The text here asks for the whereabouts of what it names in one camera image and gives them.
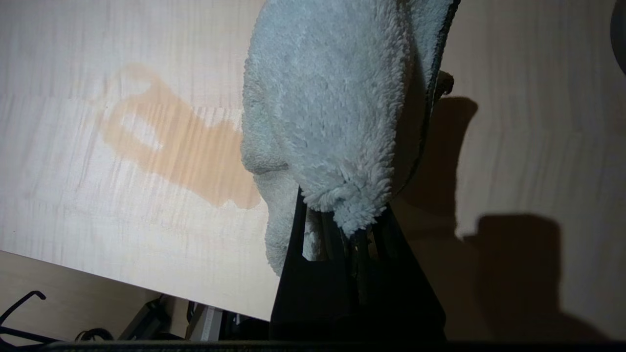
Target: fluffy towel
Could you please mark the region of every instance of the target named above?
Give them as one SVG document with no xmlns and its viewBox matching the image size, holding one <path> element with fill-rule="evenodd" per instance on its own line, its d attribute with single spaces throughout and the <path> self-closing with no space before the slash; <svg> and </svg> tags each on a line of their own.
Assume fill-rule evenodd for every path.
<svg viewBox="0 0 626 352">
<path fill-rule="evenodd" d="M 241 151 L 269 208 L 267 258 L 278 275 L 298 185 L 309 207 L 303 255 L 315 259 L 311 210 L 333 211 L 350 236 L 372 224 L 414 172 L 457 5 L 265 3 L 245 63 Z M 418 101 L 418 111 L 403 109 L 405 101 Z M 409 133 L 396 136 L 401 128 Z"/>
</svg>

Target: gray fleece towel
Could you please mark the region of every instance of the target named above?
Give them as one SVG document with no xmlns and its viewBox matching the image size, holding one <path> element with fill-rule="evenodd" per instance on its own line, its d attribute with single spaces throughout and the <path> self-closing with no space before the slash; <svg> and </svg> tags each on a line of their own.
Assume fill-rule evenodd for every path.
<svg viewBox="0 0 626 352">
<path fill-rule="evenodd" d="M 457 5 L 265 3 L 245 63 L 241 151 L 269 209 L 267 258 L 278 275 L 299 185 L 309 207 L 303 255 L 316 259 L 312 210 L 334 212 L 350 236 L 372 224 L 415 171 L 435 96 L 450 88 L 436 89 Z"/>
</svg>

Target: water stain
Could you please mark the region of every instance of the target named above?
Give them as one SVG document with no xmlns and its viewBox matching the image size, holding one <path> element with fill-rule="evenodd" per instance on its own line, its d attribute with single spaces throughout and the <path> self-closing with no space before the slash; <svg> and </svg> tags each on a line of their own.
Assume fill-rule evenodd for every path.
<svg viewBox="0 0 626 352">
<path fill-rule="evenodd" d="M 119 157 L 218 207 L 228 199 L 244 209 L 260 202 L 252 174 L 241 163 L 242 133 L 232 122 L 206 126 L 189 104 L 141 64 L 125 66 L 112 83 L 121 84 L 122 79 L 135 85 L 144 83 L 147 89 L 123 98 L 110 113 L 103 110 L 96 117 L 102 139 Z M 133 120 L 130 127 L 129 117 Z M 151 130 L 156 146 L 140 138 L 146 135 L 137 130 L 142 125 Z"/>
</svg>

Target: microfiber cloth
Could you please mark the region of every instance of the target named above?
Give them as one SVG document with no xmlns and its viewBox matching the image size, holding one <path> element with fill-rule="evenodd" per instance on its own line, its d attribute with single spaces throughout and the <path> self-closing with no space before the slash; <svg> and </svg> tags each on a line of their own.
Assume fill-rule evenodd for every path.
<svg viewBox="0 0 626 352">
<path fill-rule="evenodd" d="M 458 2 L 264 4 L 245 62 L 241 152 L 267 203 L 278 275 L 298 187 L 309 209 L 303 256 L 317 260 L 317 212 L 334 212 L 349 237 L 414 173 L 433 103 L 451 89 L 439 66 Z"/>
</svg>

